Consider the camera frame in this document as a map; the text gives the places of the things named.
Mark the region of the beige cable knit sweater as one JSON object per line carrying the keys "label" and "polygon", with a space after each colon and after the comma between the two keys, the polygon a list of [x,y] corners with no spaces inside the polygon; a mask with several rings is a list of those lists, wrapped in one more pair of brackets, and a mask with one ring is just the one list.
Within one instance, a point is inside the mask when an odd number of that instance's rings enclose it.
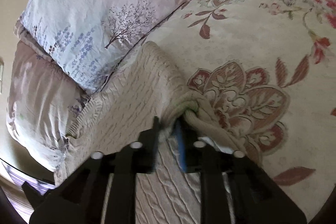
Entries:
{"label": "beige cable knit sweater", "polygon": [[154,42],[139,47],[95,94],[68,130],[68,148],[54,177],[63,182],[94,151],[110,154],[163,123],[155,171],[136,180],[137,223],[199,223],[201,189],[197,174],[185,174],[177,163],[174,120],[184,115],[203,136],[223,149],[243,150],[242,138],[221,128],[209,99],[189,89],[177,66]]}

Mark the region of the mauve satin pillow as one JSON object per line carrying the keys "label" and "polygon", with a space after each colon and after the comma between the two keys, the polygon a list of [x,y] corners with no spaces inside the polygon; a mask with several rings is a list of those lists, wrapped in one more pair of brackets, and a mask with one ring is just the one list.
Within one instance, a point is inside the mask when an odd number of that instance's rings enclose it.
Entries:
{"label": "mauve satin pillow", "polygon": [[66,132],[88,96],[18,23],[6,125],[40,165],[55,172],[67,147]]}

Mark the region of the floral beige bedspread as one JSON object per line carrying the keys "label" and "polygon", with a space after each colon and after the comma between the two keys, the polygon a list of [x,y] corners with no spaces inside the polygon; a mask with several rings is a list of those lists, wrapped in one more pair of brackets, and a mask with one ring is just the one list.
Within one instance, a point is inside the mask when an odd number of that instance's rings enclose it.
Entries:
{"label": "floral beige bedspread", "polygon": [[335,0],[192,0],[154,42],[311,221],[335,188]]}

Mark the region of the pink floral pillow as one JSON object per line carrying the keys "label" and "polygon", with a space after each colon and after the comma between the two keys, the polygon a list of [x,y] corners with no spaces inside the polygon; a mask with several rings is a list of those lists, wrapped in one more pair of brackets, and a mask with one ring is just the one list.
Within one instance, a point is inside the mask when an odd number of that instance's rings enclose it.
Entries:
{"label": "pink floral pillow", "polygon": [[29,0],[20,21],[64,73],[97,92],[126,54],[188,0]]}

